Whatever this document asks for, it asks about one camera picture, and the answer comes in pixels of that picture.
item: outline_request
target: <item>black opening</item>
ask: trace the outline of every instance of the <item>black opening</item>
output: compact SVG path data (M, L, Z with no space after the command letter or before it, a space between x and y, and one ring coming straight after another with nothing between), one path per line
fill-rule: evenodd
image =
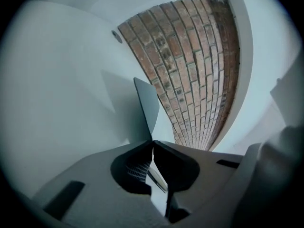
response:
M123 42L121 37L114 30L112 30L112 35L114 35L115 39L118 40L119 43Z
M228 167L231 167L231 168L238 168L239 166L239 163L236 163L236 162L231 162L231 161L226 161L226 160L219 160L217 162L217 164L220 164L220 165L224 165L224 166L228 166Z

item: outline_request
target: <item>brick wall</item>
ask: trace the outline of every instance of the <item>brick wall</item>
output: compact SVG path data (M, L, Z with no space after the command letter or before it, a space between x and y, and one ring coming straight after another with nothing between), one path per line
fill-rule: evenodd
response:
M228 3L178 0L118 28L155 86L176 143L209 150L238 81L238 35Z

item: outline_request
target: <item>red brick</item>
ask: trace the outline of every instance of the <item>red brick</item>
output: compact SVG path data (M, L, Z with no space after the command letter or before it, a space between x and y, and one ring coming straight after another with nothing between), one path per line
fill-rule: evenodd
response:
M158 78L152 80L151 83L155 87L157 95L162 95L165 93L162 84Z
M219 110L220 110L220 107L219 107L219 105L216 107L216 109L215 109L215 115L214 115L214 117L217 119L218 118L218 116L219 116Z
M178 109L178 110L175 110L174 113L176 115L177 122L179 124L184 123L184 119L182 118L181 111Z
M149 61L145 51L143 50L141 44L138 40L134 40L130 43L130 47L134 54L137 57L137 60L139 61L140 65L142 66L143 70L147 74L148 78L150 80L157 77L154 67L152 63Z
M218 64L218 50L216 46L211 46L213 80L219 79L219 64Z
M180 57L182 56L182 52L181 52L181 49L180 49L180 44L176 38L176 35L173 35L173 36L170 36L168 38L168 45L172 51L172 54L175 56L175 57Z
M178 133L178 136L181 138L181 143L182 143L182 145L185 146L185 145L186 145L186 142L185 142L185 139L184 139L182 133Z
M174 71L170 73L170 78L172 80L174 88L181 87L181 80L180 80L181 78L178 71Z
M167 96L166 95L161 95L161 96L159 96L159 99L160 99L160 101L161 101L161 103L163 105L163 108L167 112L168 116L173 116L174 112L173 112L173 110L171 108L170 101L167 98Z
M216 20L213 15L210 15L209 19L210 19L211 26L213 29L215 41L217 43L218 52L220 53L223 51L223 46L222 46L222 39L221 39L220 33L219 33L219 28L218 28L218 25L217 25Z
M222 97L221 96L219 96L218 97L218 102L217 102L217 106L220 106L220 104L221 104L221 101L222 101Z
M160 25L161 29L163 30L165 36L171 35L174 33L173 27L169 20L167 19L166 15L163 13L162 9L159 6L155 6L150 9L150 12L156 18L156 21Z
M186 130L186 127L185 127L185 125L183 125L183 127L185 128L185 129L182 129L182 135L184 135L184 138L185 138L185 141L186 141L186 143L187 143L187 141L189 141L188 140L188 135L187 135L187 130Z
M200 103L200 114L202 116L206 114L206 99L202 100Z
M194 121L195 114L194 114L194 105L193 104L190 104L188 106L188 111L189 111L189 119L190 119L190 121Z
M138 38L145 46L152 42L152 38L149 32L146 30L145 26L138 16L130 18L129 22L134 32L138 35Z
M195 125L196 125L196 129L200 131L200 108L199 108L199 113L195 116Z
M230 61L229 61L229 54L224 54L224 73L225 76L229 76L230 74Z
M175 97L173 87L169 86L165 89L165 91L169 99L173 99Z
M176 98L171 99L170 103L171 103L171 106L172 106L173 110L176 110L176 109L178 109L180 107Z
M237 65L237 60L236 60L236 53L231 53L229 54L229 67L230 68L235 68Z
M176 89L175 92L176 92L177 99L180 104L181 111L182 112L187 111L187 103L186 103L185 95L182 91L182 88Z
M209 44L215 44L215 38L214 38L214 35L213 35L212 27L210 25L205 26L205 31L206 31L206 34L207 34Z
M192 141L193 141L193 148L196 149L196 145L195 145L195 134L193 134L192 136L193 136L193 139L192 139Z
M194 105L198 106L200 105L200 87L198 81L194 81L192 84L192 93L193 93L193 100Z
M212 74L212 63L211 63L211 58L205 58L205 68L206 68L206 75L211 75Z
M191 90L188 71L186 68L186 63L183 57L176 59L177 68L180 72L180 79L182 83L182 87L185 92L189 92Z
M178 123L173 124L173 126L177 134L181 133L181 128Z
M183 112L183 113L182 113L182 117L184 118L184 120L189 119L188 112Z
M185 4L190 16L197 15L196 8L191 0L182 0L182 2Z
M217 101L218 101L218 94L214 94L212 97L211 112L215 112L215 108L217 107Z
M203 86L200 88L200 99L205 99L206 98L206 86Z
M214 118L214 112L210 114L210 120Z
M195 115L197 116L198 114L200 114L200 105L196 106L194 108L194 112L195 112Z
M198 75L196 73L196 65L194 63L188 65L188 71L189 71L190 81L198 80Z
M175 1L175 2L173 2L173 5L175 6L177 12L179 13L180 18L184 22L185 27L187 29L193 28L192 20L191 20L191 18L189 16L189 13L188 13L187 9L182 4L182 2L180 0L179 1Z
M188 30L188 36L192 46L192 50L193 51L200 50L200 42L195 29Z
M127 42L130 42L136 38L135 34L133 33L131 27L129 26L129 24L127 22L122 23L118 27L118 29Z
M229 53L229 45L227 42L223 42L222 45L223 45L223 52L224 52L224 56L225 56L225 54Z
M161 4L160 6L162 8L162 10L165 12L165 14L168 16L168 18L171 21L175 21L177 19L179 19L179 15L177 14L175 8L172 6L171 3L164 3Z
M156 70L158 72L158 75L161 78L161 82L162 82L162 85L164 86L165 90L168 87L171 87L171 82L169 79L168 71L166 70L165 66L164 65L158 66L156 68Z
M213 78L212 75L207 76L207 100L212 99L213 95Z
M204 8L205 8L206 12L207 12L208 14L211 14L211 13L212 13L212 10L211 10L209 1L208 1L208 0L201 0L201 2L202 2L202 4L204 5Z
M195 53L195 61L199 71L199 85L206 85L205 62L202 51Z
M181 47L187 63L193 62L192 49L184 25L180 20L173 22L178 38L180 39Z
M206 120L207 120L208 122L209 122L209 119L210 119L210 113L211 113L210 110L206 112Z
M205 114L206 112L204 111L204 116L200 119L200 132L204 132L204 125L205 125Z
M219 92L219 82L217 81L213 81L213 93L217 94Z
M229 77L224 77L223 94L225 94L227 92L228 85L229 85Z
M172 124L177 123L176 117L175 116L170 116L170 120Z
M198 32L200 44L203 49L204 57L209 57L210 56L210 51L209 51L209 43L207 39L207 35L205 32L205 29L203 27L203 24L201 23L201 20L199 17L193 17L193 23L196 28L196 31Z
M175 130L175 128L173 126L172 126L172 131L173 131L174 137L177 137L176 130Z
M224 55L223 53L219 53L218 55L218 67L219 67L219 70L224 70Z
M159 30L159 28L154 28L151 31L151 35L155 40L156 46L158 50L160 51L160 54L162 56L162 59L164 61L164 64L168 71L173 71L176 69L174 58L171 54L171 51L169 49L169 46L166 42L165 37L163 36L162 32Z
M145 11L143 13L140 13L139 16L141 17L144 25L146 26L147 29L153 29L154 27L157 26L156 22L152 18L151 14L149 11Z
M187 104L188 105L192 104L193 103L192 92L186 93L185 96L186 96Z
M153 42L147 45L146 52L154 66L159 65L162 62L161 56Z
M209 24L209 18L208 18L208 14L205 10L205 8L203 7L203 4L201 3L200 0L193 0L195 7L197 8L200 18L203 21L203 24Z
M188 119L185 119L185 125L186 125L186 129L187 129L188 131L191 130L189 118L188 118Z
M220 24L218 24L218 29L219 29L219 33L220 33L222 42L228 41L225 26L220 23Z
M230 77L229 77L229 85L228 85L228 90L234 90L235 87L237 86L237 78L236 75L233 72L233 69L230 69Z
M206 111L211 110L212 100L207 102Z

